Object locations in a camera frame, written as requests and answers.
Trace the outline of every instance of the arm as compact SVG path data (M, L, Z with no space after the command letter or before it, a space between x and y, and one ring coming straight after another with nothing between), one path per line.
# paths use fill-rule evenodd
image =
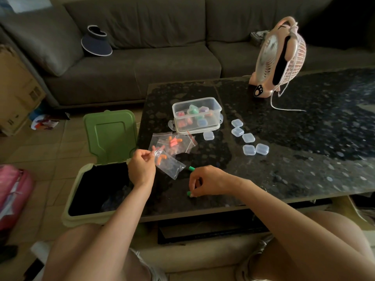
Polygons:
M250 180L208 166L192 172L189 187L195 197L231 194L241 199L274 234L294 263L316 280L375 279L372 262Z
M136 150L128 166L133 190L83 252L64 281L115 280L120 275L155 177L154 156Z

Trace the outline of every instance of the white cord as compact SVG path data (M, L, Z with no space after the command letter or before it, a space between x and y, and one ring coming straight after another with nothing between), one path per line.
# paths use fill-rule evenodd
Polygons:
M298 47L299 47L299 45L300 45L300 40L298 39L297 35L296 35L294 32L291 31L292 28L296 28L296 29L298 29L298 27L297 27L297 23L295 23L295 25L293 25L293 26L289 29L289 33L292 34L292 35L294 35L294 37L296 37L297 40L298 40L298 43L297 43L297 49L296 49L296 53L295 53L295 55L294 55L293 67L292 67L292 71L291 71L290 74L289 74L288 82L287 82L286 86L284 87L284 89L282 90L282 92L278 94L278 97L281 97L281 95L284 93L284 91L285 91L286 88L288 87L289 82L290 82L290 78L292 77L292 74L293 74L293 72L294 72L294 68L295 68L295 66L296 66L296 62L297 62L297 54L298 54ZM304 112L306 112L306 110L302 110L302 109L283 109L283 108L276 108L276 107L273 106L273 104L272 104L272 96L273 96L273 93L274 93L275 89L277 89L277 88L280 86L280 84L281 84L281 81L280 81L280 83L274 88L274 90L272 91L271 99L270 99L271 107L274 108L274 109L277 109L277 110L284 110L284 111L304 111Z

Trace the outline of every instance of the pink suitcase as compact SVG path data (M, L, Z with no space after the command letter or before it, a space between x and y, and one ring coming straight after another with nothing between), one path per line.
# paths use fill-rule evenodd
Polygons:
M0 231L11 229L16 224L33 184L28 171L12 165L0 165Z

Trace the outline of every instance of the portable fan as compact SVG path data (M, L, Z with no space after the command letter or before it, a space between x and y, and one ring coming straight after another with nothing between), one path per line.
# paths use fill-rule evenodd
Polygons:
M286 17L267 34L256 61L255 72L249 84L256 86L255 97L271 97L271 106L278 110L304 111L299 109L282 109L272 105L273 93L280 97L299 70L306 56L306 43L297 33L298 26L294 18ZM287 84L282 92L280 85Z

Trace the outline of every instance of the coffee table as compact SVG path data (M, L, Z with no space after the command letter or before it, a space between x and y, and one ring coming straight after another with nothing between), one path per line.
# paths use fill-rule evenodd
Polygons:
M148 149L153 133L168 132L172 104L214 97L224 122L213 141L196 134L199 145L176 159L187 166L213 165L251 179L286 203L375 191L375 70L350 69L293 79L285 94L253 97L248 77L152 84L142 114L139 148ZM231 134L239 118L245 132L270 147L266 156L245 156L241 137ZM176 180L157 170L141 222L187 217L244 208L231 196L189 198L190 172Z

